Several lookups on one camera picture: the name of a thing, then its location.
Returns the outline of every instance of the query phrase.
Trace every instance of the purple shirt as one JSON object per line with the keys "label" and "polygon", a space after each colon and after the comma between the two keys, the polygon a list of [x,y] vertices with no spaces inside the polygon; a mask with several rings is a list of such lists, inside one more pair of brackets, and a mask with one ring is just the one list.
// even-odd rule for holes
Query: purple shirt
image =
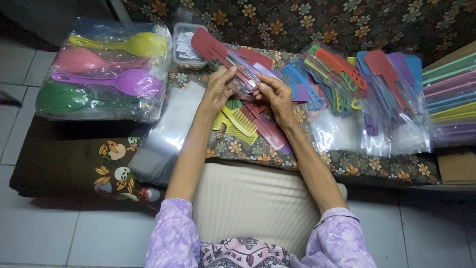
{"label": "purple shirt", "polygon": [[346,208],[324,212],[311,233],[301,261],[277,245],[251,237],[200,243],[192,221],[192,204],[184,199],[164,200],[156,222],[147,250],[146,268],[376,267],[364,246],[358,219]]}

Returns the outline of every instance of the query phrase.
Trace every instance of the hand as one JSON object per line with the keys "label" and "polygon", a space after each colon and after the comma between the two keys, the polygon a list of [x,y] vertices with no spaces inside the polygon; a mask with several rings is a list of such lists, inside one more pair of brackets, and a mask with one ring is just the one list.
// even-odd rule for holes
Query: hand
{"label": "hand", "polygon": [[206,107],[214,115],[223,109],[228,98],[241,89],[237,80],[231,81],[236,72],[237,67],[233,66],[230,69],[222,67],[212,73],[208,78],[208,86],[200,105]]}
{"label": "hand", "polygon": [[266,98],[271,103],[276,122],[281,127],[296,123],[293,114],[292,89],[276,78],[257,74],[261,81],[258,84],[259,90],[255,90],[253,95],[257,100]]}

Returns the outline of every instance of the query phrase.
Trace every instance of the purple spatula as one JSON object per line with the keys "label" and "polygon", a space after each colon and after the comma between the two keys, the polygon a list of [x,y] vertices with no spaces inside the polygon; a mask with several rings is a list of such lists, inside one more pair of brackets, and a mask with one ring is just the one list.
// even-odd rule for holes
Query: purple spatula
{"label": "purple spatula", "polygon": [[51,78],[66,83],[109,85],[127,95],[152,97],[160,91],[161,81],[141,69],[131,69],[112,78],[90,78],[66,72],[54,72]]}

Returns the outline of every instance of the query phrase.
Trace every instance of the person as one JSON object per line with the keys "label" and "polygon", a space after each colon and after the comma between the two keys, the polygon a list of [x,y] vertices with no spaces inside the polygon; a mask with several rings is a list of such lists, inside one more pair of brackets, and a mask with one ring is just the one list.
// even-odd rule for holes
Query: person
{"label": "person", "polygon": [[236,66],[229,70],[222,68],[209,77],[156,216],[145,267],[376,267],[364,246],[359,220],[349,211],[328,166],[297,124],[291,88],[264,75],[257,75],[261,82],[253,95],[257,100],[270,102],[321,219],[312,230],[306,255],[301,260],[278,245],[252,237],[226,238],[220,243],[199,242],[191,202],[204,169],[213,121],[228,98],[239,91],[232,80],[236,71]]}

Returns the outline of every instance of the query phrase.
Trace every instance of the tile floor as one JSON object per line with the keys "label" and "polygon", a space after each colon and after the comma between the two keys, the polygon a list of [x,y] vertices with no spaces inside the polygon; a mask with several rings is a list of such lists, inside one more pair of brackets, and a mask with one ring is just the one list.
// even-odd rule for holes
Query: tile floor
{"label": "tile floor", "polygon": [[[24,103],[21,109],[0,106],[0,268],[143,267],[154,228],[150,213],[121,204],[44,209],[9,187],[38,86],[54,55],[0,40],[0,89]],[[476,206],[471,199],[416,190],[348,191],[378,267],[473,267]]]}

